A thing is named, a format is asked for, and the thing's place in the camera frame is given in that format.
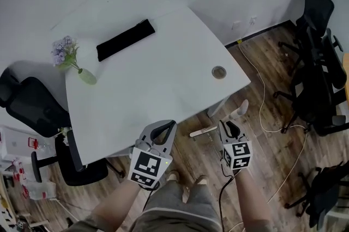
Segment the white shoe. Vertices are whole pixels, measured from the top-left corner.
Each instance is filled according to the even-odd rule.
[[[168,173],[166,181],[176,181],[179,182],[179,172],[176,170],[172,170]]]
[[[208,185],[208,177],[205,175],[202,175],[198,177],[195,183],[198,185]]]

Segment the power outlet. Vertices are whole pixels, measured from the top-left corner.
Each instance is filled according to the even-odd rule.
[[[254,24],[256,23],[256,20],[257,20],[257,16],[251,17],[251,19],[250,19],[250,25],[254,25]]]
[[[233,26],[231,26],[231,29],[234,30],[234,29],[240,27],[240,25],[241,25],[241,21],[235,21],[233,23]]]

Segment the baseboard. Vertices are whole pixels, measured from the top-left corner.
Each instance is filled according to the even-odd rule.
[[[275,29],[275,28],[280,27],[280,26],[283,26],[283,25],[289,25],[289,26],[291,26],[292,28],[293,28],[293,27],[295,28],[293,22],[292,22],[291,20],[287,20],[287,21],[285,21],[285,22],[282,22],[282,23],[276,24],[276,25],[274,25],[274,26],[268,27],[268,28],[266,28],[266,29],[260,30],[260,31],[254,33],[254,34],[250,34],[250,35],[244,37],[244,38],[242,39],[242,41],[246,41],[246,40],[248,40],[248,39],[254,38],[254,37],[257,36],[257,35],[260,35],[260,34],[265,33],[265,32],[267,32],[267,31],[269,31],[269,30],[271,30],[271,29]],[[234,45],[237,45],[237,44],[238,44],[238,42],[237,42],[237,41],[234,41],[234,42],[232,42],[232,43],[227,44],[225,47],[228,49],[228,48],[230,48],[230,47],[232,47],[232,46],[234,46]]]

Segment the black office chair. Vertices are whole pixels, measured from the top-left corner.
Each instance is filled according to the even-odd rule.
[[[74,167],[74,159],[70,152],[70,146],[63,142],[63,135],[58,135],[55,140],[56,156],[38,160],[37,153],[32,152],[32,165],[37,182],[42,182],[40,168],[58,162],[63,179],[68,186],[83,186],[92,184],[108,176],[110,167],[121,178],[123,172],[119,172],[106,158],[93,162],[87,167],[82,167],[79,171]]]
[[[0,76],[0,106],[6,107],[20,87],[10,69],[6,68]]]
[[[293,41],[298,45],[298,48],[282,41],[278,43],[280,47],[286,46],[299,55],[293,68],[288,72],[290,76],[303,59],[303,39],[306,37],[307,28],[311,27],[316,31],[317,37],[322,37],[325,33],[333,10],[334,4],[331,0],[305,0],[303,15],[296,21],[296,36]]]
[[[347,81],[347,73],[338,58],[335,48],[338,47],[341,52],[343,52],[343,48],[335,35],[333,38],[335,40],[334,43],[332,42],[331,30],[327,29],[326,35],[321,41],[323,48],[323,65],[328,69],[333,86],[336,89],[342,89]]]
[[[304,130],[304,132],[308,132],[309,125],[313,124],[319,115],[330,110],[333,90],[326,80],[327,75],[326,72],[323,72],[321,65],[312,68],[304,66],[296,71],[292,79],[290,85],[291,95],[282,91],[276,91],[273,94],[274,98],[281,95],[291,100],[294,110],[291,120],[281,129],[281,133],[286,133],[298,117],[308,124],[308,128]],[[301,83],[303,84],[303,90],[297,96],[296,86]]]
[[[348,129],[349,124],[345,124],[346,117],[336,114],[336,105],[346,100],[343,87],[347,77],[335,51],[335,47],[341,48],[340,43],[336,37],[335,43],[332,43],[330,29],[327,29],[327,35],[321,41],[310,27],[306,33],[305,66],[292,79],[291,95],[281,91],[274,93],[274,97],[281,95],[293,102],[294,116],[281,132],[285,133],[298,116],[308,123],[308,127],[313,124],[320,136]],[[326,66],[328,72],[324,72],[322,66]],[[296,86],[301,83],[304,89],[297,96]],[[334,93],[332,84],[341,90]]]
[[[317,225],[317,229],[320,230],[325,215],[338,201],[339,187],[341,185],[347,186],[347,182],[341,181],[341,179],[349,174],[349,162],[343,166],[340,163],[337,166],[324,169],[317,167],[316,170],[318,173],[313,179],[311,186],[303,173],[298,174],[306,188],[306,195],[293,204],[286,203],[285,208],[290,209],[302,203],[303,209],[301,213],[296,215],[302,217],[306,212],[310,216],[309,226],[312,228]]]
[[[6,69],[0,77],[0,84],[3,84],[4,87],[4,92],[0,92],[0,100],[2,101],[0,103],[4,104],[8,114],[28,125],[38,134],[52,137],[58,133],[58,129],[61,127],[71,126],[69,113],[59,105],[47,88],[35,77],[28,77],[18,83]],[[65,146],[60,138],[60,136],[56,138],[57,157],[38,161],[36,153],[32,154],[33,169],[36,172],[37,181],[41,181],[38,169],[56,161],[58,161],[62,175],[69,185],[84,185],[86,182],[90,184],[91,181],[102,179],[102,174],[107,173],[104,170],[107,164],[120,177],[124,177],[124,172],[116,170],[106,159],[92,163],[92,167],[88,167],[86,172],[80,161],[73,132],[69,132],[68,141],[71,145],[69,147]],[[75,175],[77,171],[87,173],[89,177],[84,179],[83,174]]]
[[[69,113],[35,77],[21,82],[20,89],[7,103],[6,111],[44,137],[52,137],[61,127],[71,126]]]

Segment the purple flower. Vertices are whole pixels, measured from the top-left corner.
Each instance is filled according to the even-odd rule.
[[[65,36],[63,39],[52,43],[53,64],[60,65],[64,63],[65,55],[73,52],[74,42],[70,36]]]
[[[67,46],[70,46],[73,44],[73,39],[69,35],[65,36],[63,40],[65,42],[65,45]]]
[[[58,54],[52,54],[53,55],[53,64],[54,65],[60,65],[64,63],[65,55],[63,52]]]

